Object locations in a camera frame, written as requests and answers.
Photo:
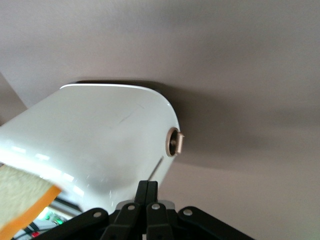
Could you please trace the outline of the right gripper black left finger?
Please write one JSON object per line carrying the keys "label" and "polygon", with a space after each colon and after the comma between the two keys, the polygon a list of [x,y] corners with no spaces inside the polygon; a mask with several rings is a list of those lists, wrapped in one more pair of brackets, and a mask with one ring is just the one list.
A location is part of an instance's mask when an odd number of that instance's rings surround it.
{"label": "right gripper black left finger", "polygon": [[133,201],[109,214],[103,208],[90,209],[51,230],[36,240],[128,240],[146,200],[148,182],[140,181]]}

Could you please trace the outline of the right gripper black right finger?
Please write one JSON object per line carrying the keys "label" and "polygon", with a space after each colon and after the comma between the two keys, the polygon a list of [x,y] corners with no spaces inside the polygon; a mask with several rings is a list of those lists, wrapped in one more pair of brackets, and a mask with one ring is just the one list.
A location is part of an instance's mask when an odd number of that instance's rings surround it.
{"label": "right gripper black right finger", "polygon": [[158,200],[158,183],[146,189],[146,238],[148,240],[251,240],[252,237],[205,211],[186,206],[176,211]]}

